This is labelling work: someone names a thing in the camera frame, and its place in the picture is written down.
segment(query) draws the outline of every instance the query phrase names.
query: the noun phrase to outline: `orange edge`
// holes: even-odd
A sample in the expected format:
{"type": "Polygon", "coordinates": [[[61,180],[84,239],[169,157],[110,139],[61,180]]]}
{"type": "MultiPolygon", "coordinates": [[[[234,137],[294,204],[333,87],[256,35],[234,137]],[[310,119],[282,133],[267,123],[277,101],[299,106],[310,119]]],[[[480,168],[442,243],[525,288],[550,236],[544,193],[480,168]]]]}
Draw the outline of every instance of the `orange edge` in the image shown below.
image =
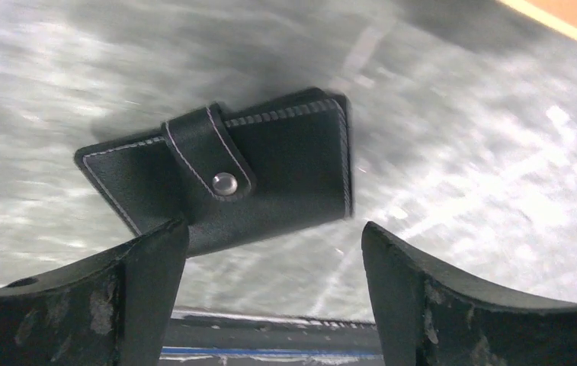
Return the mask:
{"type": "Polygon", "coordinates": [[[574,40],[577,40],[577,27],[559,19],[555,15],[552,15],[548,11],[544,11],[541,8],[527,2],[525,0],[499,0],[502,4],[512,8],[529,18],[533,18],[535,21],[546,25],[555,31],[564,34],[574,40]]]}

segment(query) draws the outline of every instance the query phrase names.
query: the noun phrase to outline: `snap button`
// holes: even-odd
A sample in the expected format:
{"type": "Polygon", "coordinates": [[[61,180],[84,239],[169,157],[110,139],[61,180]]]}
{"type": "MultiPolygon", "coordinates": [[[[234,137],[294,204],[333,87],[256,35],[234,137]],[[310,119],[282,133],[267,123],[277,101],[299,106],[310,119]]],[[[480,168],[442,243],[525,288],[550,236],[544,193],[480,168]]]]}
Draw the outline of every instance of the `snap button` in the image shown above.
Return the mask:
{"type": "Polygon", "coordinates": [[[214,176],[212,187],[219,196],[231,196],[236,192],[239,183],[234,175],[223,172],[214,176]]]}

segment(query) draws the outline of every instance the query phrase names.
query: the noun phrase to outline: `marbled surface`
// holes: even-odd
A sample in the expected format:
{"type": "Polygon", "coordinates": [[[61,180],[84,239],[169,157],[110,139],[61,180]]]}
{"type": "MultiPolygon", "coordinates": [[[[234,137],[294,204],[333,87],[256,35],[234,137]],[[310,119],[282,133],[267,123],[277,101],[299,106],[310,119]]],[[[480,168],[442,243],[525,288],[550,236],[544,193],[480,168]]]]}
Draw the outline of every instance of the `marbled surface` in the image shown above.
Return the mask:
{"type": "Polygon", "coordinates": [[[193,258],[178,305],[370,319],[366,220],[577,302],[577,43],[475,0],[0,0],[0,284],[130,238],[79,147],[310,85],[353,103],[356,219],[193,258]]]}

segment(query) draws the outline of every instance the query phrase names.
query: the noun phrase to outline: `wallet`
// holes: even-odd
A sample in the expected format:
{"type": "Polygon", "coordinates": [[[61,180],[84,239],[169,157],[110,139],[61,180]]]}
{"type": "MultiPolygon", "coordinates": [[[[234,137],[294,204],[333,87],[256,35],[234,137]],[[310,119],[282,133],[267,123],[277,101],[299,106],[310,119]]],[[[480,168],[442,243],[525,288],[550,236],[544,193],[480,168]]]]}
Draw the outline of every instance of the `wallet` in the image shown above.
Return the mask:
{"type": "Polygon", "coordinates": [[[75,164],[134,235],[182,215],[188,256],[203,255],[352,216],[349,110],[318,88],[237,112],[213,103],[75,164]]]}

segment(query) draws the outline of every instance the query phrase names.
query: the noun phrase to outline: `orange object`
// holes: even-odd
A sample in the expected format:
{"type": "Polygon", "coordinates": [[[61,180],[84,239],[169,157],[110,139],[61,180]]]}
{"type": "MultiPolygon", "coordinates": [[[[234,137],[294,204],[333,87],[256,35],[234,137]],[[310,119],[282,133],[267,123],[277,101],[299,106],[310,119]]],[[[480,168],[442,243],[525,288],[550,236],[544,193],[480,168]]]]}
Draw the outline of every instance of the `orange object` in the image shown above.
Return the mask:
{"type": "Polygon", "coordinates": [[[577,0],[500,0],[500,2],[577,40],[577,0]]]}

